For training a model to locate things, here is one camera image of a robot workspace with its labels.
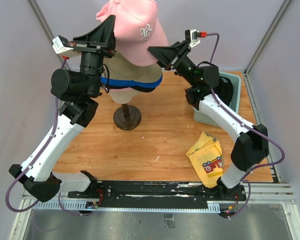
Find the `blue cap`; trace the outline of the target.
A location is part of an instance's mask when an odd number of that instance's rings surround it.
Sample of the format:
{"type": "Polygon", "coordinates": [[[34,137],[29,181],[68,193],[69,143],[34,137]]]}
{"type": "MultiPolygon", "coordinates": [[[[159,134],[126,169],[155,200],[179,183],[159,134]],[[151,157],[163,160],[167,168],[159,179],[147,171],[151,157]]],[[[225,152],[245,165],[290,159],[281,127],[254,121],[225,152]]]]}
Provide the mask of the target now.
{"type": "Polygon", "coordinates": [[[109,85],[110,87],[115,88],[132,88],[132,87],[141,87],[141,88],[147,88],[152,89],[158,87],[162,80],[163,75],[155,81],[155,82],[138,82],[134,80],[117,80],[117,79],[107,79],[106,77],[101,76],[100,77],[101,82],[105,84],[106,86],[109,85]]]}

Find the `black baseball cap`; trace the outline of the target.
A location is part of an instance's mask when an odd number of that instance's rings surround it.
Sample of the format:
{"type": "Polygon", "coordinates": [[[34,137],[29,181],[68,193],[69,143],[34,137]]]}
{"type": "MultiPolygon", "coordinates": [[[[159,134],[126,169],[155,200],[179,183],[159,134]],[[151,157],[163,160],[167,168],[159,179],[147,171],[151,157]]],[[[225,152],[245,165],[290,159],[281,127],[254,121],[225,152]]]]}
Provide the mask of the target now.
{"type": "Polygon", "coordinates": [[[156,87],[143,87],[143,86],[131,86],[131,88],[142,93],[150,93],[156,89],[156,87]]]}

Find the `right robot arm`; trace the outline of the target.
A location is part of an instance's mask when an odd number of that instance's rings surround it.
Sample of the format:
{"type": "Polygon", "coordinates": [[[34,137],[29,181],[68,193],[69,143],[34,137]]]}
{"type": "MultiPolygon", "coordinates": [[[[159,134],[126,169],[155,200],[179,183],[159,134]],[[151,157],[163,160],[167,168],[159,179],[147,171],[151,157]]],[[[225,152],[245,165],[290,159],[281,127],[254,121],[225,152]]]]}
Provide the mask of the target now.
{"type": "Polygon", "coordinates": [[[268,129],[242,118],[217,96],[219,68],[208,61],[194,64],[188,58],[191,51],[188,41],[177,41],[171,46],[150,46],[147,50],[161,68],[174,70],[190,84],[185,90],[188,104],[212,118],[233,140],[232,163],[213,188],[213,194],[220,199],[230,199],[247,173],[269,155],[268,129]]]}

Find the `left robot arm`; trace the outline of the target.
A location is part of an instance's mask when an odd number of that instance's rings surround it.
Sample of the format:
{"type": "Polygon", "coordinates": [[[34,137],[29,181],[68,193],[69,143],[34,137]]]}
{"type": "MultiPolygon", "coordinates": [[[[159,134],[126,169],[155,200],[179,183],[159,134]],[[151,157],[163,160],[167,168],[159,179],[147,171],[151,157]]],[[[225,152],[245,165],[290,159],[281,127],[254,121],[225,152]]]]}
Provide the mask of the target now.
{"type": "Polygon", "coordinates": [[[53,168],[69,144],[94,118],[101,96],[101,76],[108,69],[104,58],[115,55],[115,15],[108,16],[92,31],[71,41],[58,35],[52,40],[54,52],[65,60],[80,56],[80,70],[64,68],[51,76],[51,94],[63,102],[51,131],[22,164],[13,164],[9,173],[40,202],[58,194],[80,192],[86,198],[97,193],[98,180],[85,170],[58,173],[53,168]]]}

